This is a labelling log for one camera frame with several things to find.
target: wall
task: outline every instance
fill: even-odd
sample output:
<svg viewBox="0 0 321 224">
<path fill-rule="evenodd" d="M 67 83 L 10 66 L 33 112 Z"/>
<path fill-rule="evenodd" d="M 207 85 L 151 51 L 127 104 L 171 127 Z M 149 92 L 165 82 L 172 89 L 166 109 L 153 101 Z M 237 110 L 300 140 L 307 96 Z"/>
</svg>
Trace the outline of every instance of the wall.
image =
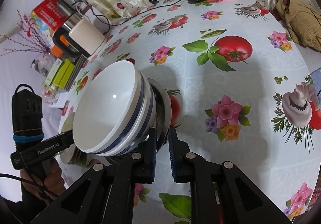
<svg viewBox="0 0 321 224">
<path fill-rule="evenodd" d="M 0 34 L 5 34 L 16 26 L 19 21 L 17 9 L 21 14 L 28 14 L 41 1 L 43 0 L 5 0 L 0 9 Z M 23 42 L 18 35 L 14 35 L 12 39 Z M 0 44 L 0 54 L 4 48 L 18 47 L 6 40 Z M 21 83 L 31 85 L 37 94 L 41 93 L 44 77 L 30 67 L 33 59 L 38 56 L 38 53 L 22 52 L 0 57 L 0 173 L 19 176 L 19 171 L 14 170 L 10 162 L 10 154 L 15 151 L 12 140 L 11 97 Z M 43 115 L 45 136 L 48 138 L 57 134 L 61 111 L 48 108 L 44 104 Z M 20 182 L 1 178 L 0 194 L 12 201 L 20 200 Z"/>
</svg>

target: brown cloth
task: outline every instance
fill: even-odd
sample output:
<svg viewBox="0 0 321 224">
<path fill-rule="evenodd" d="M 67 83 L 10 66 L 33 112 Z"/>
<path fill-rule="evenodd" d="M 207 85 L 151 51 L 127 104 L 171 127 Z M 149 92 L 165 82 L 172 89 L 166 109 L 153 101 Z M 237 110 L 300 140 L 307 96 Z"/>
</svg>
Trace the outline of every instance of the brown cloth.
<svg viewBox="0 0 321 224">
<path fill-rule="evenodd" d="M 295 43 L 321 51 L 321 16 L 301 0 L 278 0 L 276 9 Z"/>
</svg>

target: hand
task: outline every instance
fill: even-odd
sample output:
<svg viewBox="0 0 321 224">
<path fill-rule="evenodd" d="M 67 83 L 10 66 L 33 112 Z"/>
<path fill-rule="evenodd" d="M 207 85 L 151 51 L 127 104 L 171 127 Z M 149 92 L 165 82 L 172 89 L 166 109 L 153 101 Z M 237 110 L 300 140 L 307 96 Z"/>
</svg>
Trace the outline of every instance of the hand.
<svg viewBox="0 0 321 224">
<path fill-rule="evenodd" d="M 52 191 L 53 193 L 57 194 L 57 195 L 60 195 L 62 194 L 66 188 L 64 186 L 65 184 L 65 181 L 64 179 L 62 178 L 61 176 L 61 168 L 59 167 L 59 164 L 58 162 L 56 161 L 56 159 L 52 159 L 51 162 L 50 162 L 50 171 L 51 173 L 47 176 L 47 178 L 45 179 L 44 183 L 45 183 L 45 187 Z M 26 180 L 29 180 L 29 181 L 33 181 L 32 179 L 30 179 L 29 175 L 27 174 L 27 172 L 25 171 L 25 169 L 22 169 L 20 171 L 20 176 L 23 178 L 23 179 L 26 179 Z M 43 183 L 42 181 L 36 177 L 35 175 L 33 175 L 33 178 L 35 179 L 35 181 L 43 186 Z M 29 191 L 30 193 L 32 193 L 33 195 L 35 195 L 38 199 L 41 200 L 41 197 L 39 195 L 39 189 L 36 187 L 36 186 L 33 186 L 31 184 L 28 184 L 28 183 L 25 183 L 23 182 L 22 183 L 23 186 L 26 188 L 27 191 Z M 45 192 L 47 194 L 47 196 L 49 196 L 51 199 L 55 199 L 54 196 L 50 195 L 49 193 Z"/>
</svg>

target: blue stripe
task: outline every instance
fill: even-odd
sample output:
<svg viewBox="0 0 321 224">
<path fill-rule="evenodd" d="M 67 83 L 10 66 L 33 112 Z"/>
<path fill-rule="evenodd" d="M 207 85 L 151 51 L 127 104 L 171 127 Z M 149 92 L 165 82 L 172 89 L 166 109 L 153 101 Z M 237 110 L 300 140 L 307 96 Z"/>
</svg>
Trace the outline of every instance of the blue stripe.
<svg viewBox="0 0 321 224">
<path fill-rule="evenodd" d="M 154 100 L 153 94 L 154 94 L 154 92 L 153 92 L 153 89 L 152 89 L 151 85 L 150 85 L 150 92 L 151 92 L 151 95 L 150 95 L 150 102 L 149 102 L 149 108 L 148 108 L 149 110 L 148 110 L 147 117 L 145 118 L 145 121 L 144 121 L 144 124 L 143 124 L 142 128 L 140 129 L 139 133 L 137 134 L 137 136 L 135 137 L 133 142 L 126 149 L 124 149 L 122 152 L 118 153 L 117 155 L 126 153 L 130 148 L 132 148 L 135 145 L 136 141 L 139 140 L 139 138 L 142 137 L 142 134 L 144 133 L 144 131 L 145 131 L 146 127 L 147 127 L 147 124 L 148 124 L 148 122 L 150 120 L 151 112 L 153 110 L 153 103 L 154 103 L 153 102 L 153 100 Z"/>
<path fill-rule="evenodd" d="M 19 135 L 13 135 L 13 140 L 15 142 L 20 143 L 27 143 L 27 142 L 34 142 L 34 141 L 42 141 L 44 138 L 44 134 L 39 134 L 35 136 L 19 136 Z"/>
<path fill-rule="evenodd" d="M 141 78 L 142 78 L 142 85 L 141 85 L 141 91 L 140 91 L 140 94 L 139 94 L 139 99 L 138 99 L 138 102 L 137 102 L 137 105 L 136 105 L 136 108 L 134 110 L 134 113 L 131 117 L 131 119 L 129 120 L 127 126 L 125 127 L 125 129 L 122 131 L 122 133 L 116 138 L 116 140 L 114 140 L 114 142 L 108 146 L 107 148 L 105 148 L 104 150 L 100 151 L 100 152 L 96 152 L 96 154 L 101 154 L 101 153 L 104 153 L 104 152 L 108 152 L 110 151 L 111 149 L 113 149 L 116 145 L 118 145 L 122 140 L 123 138 L 129 133 L 129 131 L 131 130 L 132 126 L 134 125 L 136 119 L 137 119 L 137 116 L 139 114 L 139 111 L 142 107 L 142 104 L 143 104 L 143 101 L 144 101 L 144 95 L 145 95 L 145 82 L 144 82 L 144 79 L 141 75 Z"/>
</svg>

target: floral tablecloth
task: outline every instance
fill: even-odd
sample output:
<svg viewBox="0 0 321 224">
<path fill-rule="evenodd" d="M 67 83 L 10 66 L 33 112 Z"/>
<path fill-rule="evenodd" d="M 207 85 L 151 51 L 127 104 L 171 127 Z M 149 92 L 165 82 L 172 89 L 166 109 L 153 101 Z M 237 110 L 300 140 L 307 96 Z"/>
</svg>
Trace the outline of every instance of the floral tablecloth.
<svg viewBox="0 0 321 224">
<path fill-rule="evenodd" d="M 191 151 L 235 163 L 288 218 L 303 213 L 320 168 L 321 111 L 301 54 L 256 0 L 182 0 L 156 9 L 176 1 L 156 2 L 112 30 L 80 71 L 60 125 L 105 67 L 132 61 L 167 89 L 172 122 Z M 68 184 L 82 173 L 62 169 Z M 190 223 L 189 190 L 173 182 L 165 145 L 155 182 L 136 185 L 133 223 Z"/>
</svg>

